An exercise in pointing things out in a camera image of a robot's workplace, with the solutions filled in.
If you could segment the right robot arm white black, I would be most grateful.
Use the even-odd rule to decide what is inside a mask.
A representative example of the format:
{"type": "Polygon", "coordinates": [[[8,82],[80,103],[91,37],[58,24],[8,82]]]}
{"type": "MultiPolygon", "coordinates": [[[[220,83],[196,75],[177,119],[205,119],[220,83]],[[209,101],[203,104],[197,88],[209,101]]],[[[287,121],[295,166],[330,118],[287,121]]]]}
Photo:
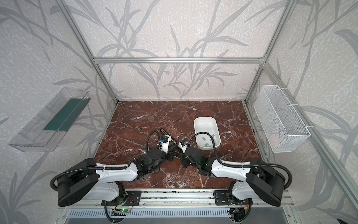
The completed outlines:
{"type": "Polygon", "coordinates": [[[251,162],[221,161],[204,155],[194,146],[180,149],[181,163],[184,168],[193,166],[198,173],[206,177],[231,178],[234,181],[227,190],[227,197],[234,201],[245,199],[261,199],[267,204],[281,206],[283,191],[292,181],[277,171],[277,168],[288,170],[277,164],[265,163],[261,159],[251,162]]]}

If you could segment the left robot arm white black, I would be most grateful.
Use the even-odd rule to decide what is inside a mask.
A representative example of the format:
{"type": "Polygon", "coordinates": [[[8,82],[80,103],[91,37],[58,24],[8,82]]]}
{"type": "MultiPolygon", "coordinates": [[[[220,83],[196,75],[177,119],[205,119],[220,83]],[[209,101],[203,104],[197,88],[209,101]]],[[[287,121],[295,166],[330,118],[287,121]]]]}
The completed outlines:
{"type": "Polygon", "coordinates": [[[85,159],[68,170],[56,175],[50,186],[58,193],[58,205],[66,207],[82,199],[113,202],[126,197],[122,182],[147,178],[159,170],[166,160],[172,161],[177,144],[160,143],[144,156],[128,164],[104,165],[93,158],[85,159]]]}

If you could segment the black stapler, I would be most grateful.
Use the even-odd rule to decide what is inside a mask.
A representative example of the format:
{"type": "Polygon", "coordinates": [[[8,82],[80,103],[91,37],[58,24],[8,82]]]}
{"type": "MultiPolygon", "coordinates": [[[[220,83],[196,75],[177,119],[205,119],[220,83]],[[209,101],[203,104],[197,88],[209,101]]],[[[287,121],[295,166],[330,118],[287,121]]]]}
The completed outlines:
{"type": "Polygon", "coordinates": [[[171,141],[175,144],[175,145],[178,145],[178,142],[164,129],[160,129],[160,132],[162,135],[167,135],[169,137],[171,137],[171,141]]]}

